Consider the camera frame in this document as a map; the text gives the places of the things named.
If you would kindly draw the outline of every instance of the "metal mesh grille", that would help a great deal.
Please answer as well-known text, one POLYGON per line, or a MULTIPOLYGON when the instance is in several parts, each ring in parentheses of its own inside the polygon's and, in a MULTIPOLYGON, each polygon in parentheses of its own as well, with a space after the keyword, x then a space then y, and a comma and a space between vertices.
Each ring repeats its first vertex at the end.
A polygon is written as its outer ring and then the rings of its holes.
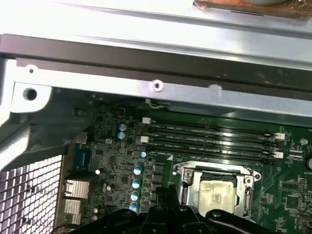
POLYGON ((0 233, 53 230, 62 156, 0 174, 0 233))

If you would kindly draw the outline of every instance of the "screw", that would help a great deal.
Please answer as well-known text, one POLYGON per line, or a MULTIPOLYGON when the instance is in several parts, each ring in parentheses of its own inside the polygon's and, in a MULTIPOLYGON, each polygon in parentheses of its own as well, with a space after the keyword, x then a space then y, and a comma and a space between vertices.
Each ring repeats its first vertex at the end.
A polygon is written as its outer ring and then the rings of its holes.
POLYGON ((192 177, 192 172, 191 171, 185 171, 184 175, 187 178, 191 178, 192 177))
POLYGON ((152 88, 155 92, 161 92, 164 89, 164 86, 164 83, 159 79, 152 81, 152 88))
POLYGON ((301 145, 307 145, 308 143, 309 143, 309 142, 308 142, 307 139, 302 138, 302 139, 300 140, 300 144, 301 144, 301 145))
POLYGON ((180 211, 187 211, 187 207, 186 206, 179 206, 179 210, 180 211))
POLYGON ((213 217, 221 217, 221 214, 218 211, 213 212, 213 217))
POLYGON ((162 211, 162 210, 163 210, 163 208, 161 206, 156 207, 156 211, 162 211))

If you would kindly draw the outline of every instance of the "electrolytic capacitor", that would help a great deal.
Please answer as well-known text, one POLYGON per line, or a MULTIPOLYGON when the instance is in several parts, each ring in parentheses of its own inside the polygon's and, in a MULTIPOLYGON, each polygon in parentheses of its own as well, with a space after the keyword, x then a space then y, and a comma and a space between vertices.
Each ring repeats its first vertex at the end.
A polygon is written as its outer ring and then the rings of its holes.
POLYGON ((97 214, 102 209, 102 205, 98 204, 93 208, 93 213, 97 214))
POLYGON ((146 153, 145 153, 145 152, 141 152, 141 153, 140 153, 140 156, 141 156, 141 157, 146 157, 146 153))
POLYGON ((101 174, 101 173, 103 173, 104 172, 104 168, 99 168, 99 169, 96 169, 96 174, 97 175, 99 175, 99 174, 101 174))
POLYGON ((118 129, 123 132, 127 129, 127 126, 124 123, 122 123, 118 126, 118 129))
POLYGON ((118 137, 120 140, 124 139, 125 136, 126 136, 126 135, 125 135, 123 132, 119 132, 119 133, 117 134, 117 137, 118 137))
POLYGON ((137 212, 137 203, 136 202, 132 202, 129 206, 129 210, 137 212))
POLYGON ((133 181, 132 181, 132 187, 133 187, 134 189, 139 188, 139 187, 140 187, 140 180, 138 180, 138 179, 133 180, 133 181))
POLYGON ((132 201, 137 201, 138 200, 138 192, 137 191, 133 191, 131 193, 130 198, 131 198, 132 201))
POLYGON ((95 213, 95 214, 98 213, 98 208, 97 208, 97 207, 94 207, 94 208, 93 208, 93 213, 95 213))
POLYGON ((140 175, 142 173, 142 168, 140 166, 136 166, 134 169, 133 169, 133 173, 135 175, 140 175))

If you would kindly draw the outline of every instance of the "screw hole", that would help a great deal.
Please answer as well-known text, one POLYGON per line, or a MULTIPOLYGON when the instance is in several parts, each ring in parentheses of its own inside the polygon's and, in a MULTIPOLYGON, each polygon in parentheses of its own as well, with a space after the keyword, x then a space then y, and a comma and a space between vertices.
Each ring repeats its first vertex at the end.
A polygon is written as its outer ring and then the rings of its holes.
POLYGON ((27 101, 33 101, 37 98, 37 91, 34 89, 25 89, 23 92, 23 97, 27 101))

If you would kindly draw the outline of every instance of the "wire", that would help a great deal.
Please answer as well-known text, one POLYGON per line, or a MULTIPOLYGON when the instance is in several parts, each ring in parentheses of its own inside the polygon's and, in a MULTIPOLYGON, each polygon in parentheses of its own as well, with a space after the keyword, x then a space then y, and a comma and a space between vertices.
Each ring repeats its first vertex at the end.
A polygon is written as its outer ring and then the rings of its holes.
POLYGON ((160 109, 165 108, 164 106, 153 104, 152 101, 149 98, 145 98, 145 104, 148 104, 152 109, 160 109))

